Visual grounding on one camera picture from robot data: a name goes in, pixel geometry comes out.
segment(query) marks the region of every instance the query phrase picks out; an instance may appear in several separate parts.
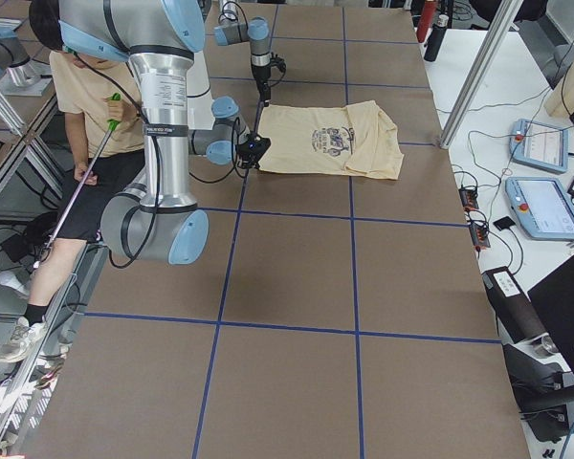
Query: beige shirt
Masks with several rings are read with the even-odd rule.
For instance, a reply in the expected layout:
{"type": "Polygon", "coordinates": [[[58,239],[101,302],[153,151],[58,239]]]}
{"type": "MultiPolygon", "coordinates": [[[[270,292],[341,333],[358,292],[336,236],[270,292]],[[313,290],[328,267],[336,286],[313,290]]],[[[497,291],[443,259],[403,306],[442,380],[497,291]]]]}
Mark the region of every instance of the beige shirt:
{"type": "MultiPolygon", "coordinates": [[[[121,94],[121,90],[91,70],[75,67],[65,55],[60,53],[51,52],[49,62],[54,77],[59,110],[85,115],[88,153],[92,157],[108,129],[108,109],[104,99],[110,98],[115,93],[121,94]]],[[[100,72],[113,78],[134,100],[141,102],[141,94],[136,82],[124,63],[100,70],[100,72]]],[[[128,101],[125,94],[121,94],[121,99],[128,101]]],[[[113,132],[101,156],[105,158],[142,148],[144,148],[142,122],[138,119],[123,121],[113,132]]]]}
{"type": "Polygon", "coordinates": [[[261,170],[397,180],[404,155],[398,128],[374,100],[343,108],[270,105],[259,133],[272,145],[261,170]]]}

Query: green handle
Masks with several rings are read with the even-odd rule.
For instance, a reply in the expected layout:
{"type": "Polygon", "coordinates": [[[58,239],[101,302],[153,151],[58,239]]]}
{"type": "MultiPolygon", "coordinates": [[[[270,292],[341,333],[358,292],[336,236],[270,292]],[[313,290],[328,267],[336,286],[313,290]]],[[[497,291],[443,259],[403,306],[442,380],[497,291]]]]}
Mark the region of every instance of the green handle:
{"type": "MultiPolygon", "coordinates": [[[[109,100],[121,100],[121,95],[119,93],[115,93],[113,96],[109,98],[109,100]]],[[[120,121],[117,120],[109,120],[108,121],[108,129],[114,131],[117,126],[119,125],[120,121]]]]}

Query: touchscreen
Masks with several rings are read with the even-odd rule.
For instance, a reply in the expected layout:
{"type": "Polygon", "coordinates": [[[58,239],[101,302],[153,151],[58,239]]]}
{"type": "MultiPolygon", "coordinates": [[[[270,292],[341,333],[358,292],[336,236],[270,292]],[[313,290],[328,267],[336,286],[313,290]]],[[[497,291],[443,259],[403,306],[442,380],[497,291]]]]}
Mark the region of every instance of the touchscreen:
{"type": "Polygon", "coordinates": [[[562,132],[534,122],[527,123],[526,158],[559,165],[562,154],[562,132]]]}
{"type": "Polygon", "coordinates": [[[554,182],[519,181],[519,187],[540,232],[574,234],[574,219],[554,182]]]}

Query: person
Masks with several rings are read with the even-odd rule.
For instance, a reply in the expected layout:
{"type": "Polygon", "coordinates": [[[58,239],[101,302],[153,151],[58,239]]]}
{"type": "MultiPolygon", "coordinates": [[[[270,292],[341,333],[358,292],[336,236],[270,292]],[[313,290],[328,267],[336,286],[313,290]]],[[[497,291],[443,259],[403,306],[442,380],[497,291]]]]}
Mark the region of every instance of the person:
{"type": "Polygon", "coordinates": [[[144,167],[143,126],[137,107],[125,99],[113,82],[94,72],[118,82],[140,107],[141,96],[126,64],[63,52],[59,0],[33,0],[29,14],[38,40],[52,50],[50,64],[57,105],[64,113],[74,160],[72,173],[64,179],[60,212],[83,178],[89,158],[96,153],[108,128],[108,120],[118,120],[120,124],[68,212],[52,249],[33,273],[26,311],[16,321],[8,342],[0,348],[1,362],[24,360],[34,344],[47,335],[47,308],[70,277],[80,251],[88,242],[98,240],[102,211],[113,195],[144,167]],[[115,93],[120,93],[121,100],[109,99],[115,93]]]}

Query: sock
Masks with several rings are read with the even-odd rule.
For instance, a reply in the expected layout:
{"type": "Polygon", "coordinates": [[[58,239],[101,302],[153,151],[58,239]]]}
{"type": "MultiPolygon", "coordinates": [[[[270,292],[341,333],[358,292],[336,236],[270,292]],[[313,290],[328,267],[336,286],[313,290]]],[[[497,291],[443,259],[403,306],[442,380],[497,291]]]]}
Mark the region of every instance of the sock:
{"type": "Polygon", "coordinates": [[[46,312],[47,306],[35,306],[28,303],[28,307],[26,308],[26,312],[24,313],[23,317],[28,320],[30,326],[32,327],[35,323],[42,322],[42,318],[46,312]]]}

